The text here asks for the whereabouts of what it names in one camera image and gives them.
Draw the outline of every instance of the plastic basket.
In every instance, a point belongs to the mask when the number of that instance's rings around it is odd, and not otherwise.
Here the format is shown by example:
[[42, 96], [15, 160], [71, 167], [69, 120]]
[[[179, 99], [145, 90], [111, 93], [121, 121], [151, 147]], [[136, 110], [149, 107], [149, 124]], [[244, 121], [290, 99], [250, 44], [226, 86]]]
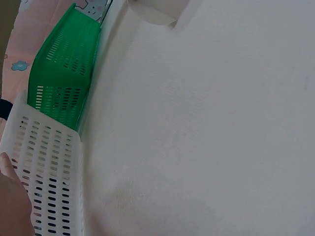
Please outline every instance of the plastic basket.
[[19, 94], [0, 143], [33, 205], [36, 236], [83, 235], [82, 152], [72, 129], [26, 104]]
[[99, 35], [100, 24], [73, 4], [34, 60], [28, 104], [76, 129], [91, 84]]

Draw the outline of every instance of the pink fabric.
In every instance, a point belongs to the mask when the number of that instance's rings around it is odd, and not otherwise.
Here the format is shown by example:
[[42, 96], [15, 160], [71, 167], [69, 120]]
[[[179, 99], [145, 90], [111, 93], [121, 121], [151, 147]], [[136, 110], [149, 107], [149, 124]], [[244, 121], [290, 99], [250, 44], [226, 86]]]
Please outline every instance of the pink fabric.
[[[22, 0], [6, 51], [3, 66], [3, 99], [14, 102], [17, 94], [27, 89], [32, 62], [44, 40], [66, 10], [77, 3], [78, 10], [101, 15], [106, 0]], [[0, 119], [0, 137], [5, 121]]]

